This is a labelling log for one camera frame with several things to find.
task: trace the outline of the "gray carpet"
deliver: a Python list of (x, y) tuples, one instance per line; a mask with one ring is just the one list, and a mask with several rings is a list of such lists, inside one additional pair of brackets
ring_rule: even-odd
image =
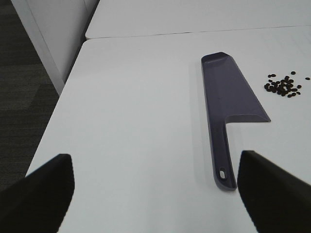
[(23, 178), (58, 101), (10, 0), (0, 0), (0, 191)]

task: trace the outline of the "white table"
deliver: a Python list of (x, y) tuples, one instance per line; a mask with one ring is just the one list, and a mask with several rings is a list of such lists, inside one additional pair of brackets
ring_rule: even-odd
[(310, 0), (101, 0), (88, 39), (311, 25)]
[[(72, 155), (61, 233), (255, 233), (238, 191), (212, 171), (201, 57), (233, 56), (271, 123), (227, 125), (237, 175), (255, 150), (311, 183), (311, 27), (107, 38), (84, 43), (29, 172)], [(263, 89), (297, 72), (301, 96)]]

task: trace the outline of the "white wall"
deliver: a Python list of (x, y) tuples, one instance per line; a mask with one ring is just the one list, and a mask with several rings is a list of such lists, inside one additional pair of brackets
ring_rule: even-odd
[(58, 94), (97, 0), (11, 0)]

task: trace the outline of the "table surface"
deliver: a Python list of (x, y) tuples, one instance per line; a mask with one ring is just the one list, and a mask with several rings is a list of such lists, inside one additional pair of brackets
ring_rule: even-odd
[(86, 37), (303, 26), (310, 9), (310, 0), (102, 0)]
[[(311, 27), (106, 38), (84, 43), (28, 173), (72, 155), (61, 233), (255, 233), (238, 191), (213, 178), (201, 58), (236, 61), (270, 123), (227, 124), (237, 175), (255, 150), (311, 183)], [(301, 95), (268, 93), (292, 70)]]

